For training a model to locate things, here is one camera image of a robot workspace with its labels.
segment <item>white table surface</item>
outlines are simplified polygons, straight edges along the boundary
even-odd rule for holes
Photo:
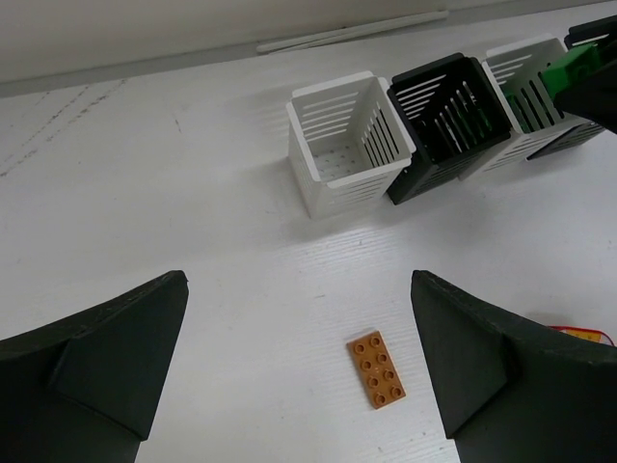
[[[617,335],[615,138],[312,222],[283,106],[307,84],[390,78],[616,13],[610,2],[0,100],[0,339],[182,269],[188,309],[140,463],[457,462],[412,271]],[[380,411],[345,349],[369,328],[408,393]]]

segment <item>slotted basket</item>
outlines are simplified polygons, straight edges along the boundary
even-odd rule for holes
[[[451,181],[510,136],[482,67],[461,53],[395,76],[388,95],[417,148],[388,190],[395,204]]]
[[[552,61],[566,52],[566,47],[550,34],[487,52],[482,67],[508,115],[511,137],[482,154],[462,173],[461,179],[520,162],[584,123],[583,119],[554,107],[540,77]]]
[[[387,90],[362,72],[293,92],[289,159],[311,218],[376,204],[410,165],[416,147]]]
[[[606,17],[597,21],[587,22],[571,27],[564,42],[568,49],[577,45],[593,42],[602,49],[617,38],[617,16]],[[567,150],[587,143],[592,138],[604,132],[601,125],[587,121],[570,129],[544,148],[534,152],[527,159],[538,159],[555,152]]]

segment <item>lego brick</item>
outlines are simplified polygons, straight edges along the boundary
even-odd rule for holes
[[[598,47],[594,43],[575,46],[542,72],[542,81],[550,99],[602,67]]]
[[[368,401],[376,409],[405,396],[392,358],[379,331],[347,344]]]

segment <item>green object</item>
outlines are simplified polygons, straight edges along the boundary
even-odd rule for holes
[[[602,65],[600,52],[594,43],[575,46],[542,72],[542,81],[550,99],[555,100],[559,92],[584,80]]]

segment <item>white pipe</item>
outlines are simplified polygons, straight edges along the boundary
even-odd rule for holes
[[[413,14],[411,16],[397,17],[386,21],[371,22],[360,26],[336,29],[334,31],[312,34],[310,36],[298,37],[286,41],[275,41],[265,43],[257,47],[257,53],[271,53],[273,51],[292,51],[311,48],[313,46],[328,45],[339,41],[348,41],[363,36],[370,36],[387,32],[402,27],[414,26],[424,22],[436,21],[447,18],[449,12],[431,12],[425,14]]]

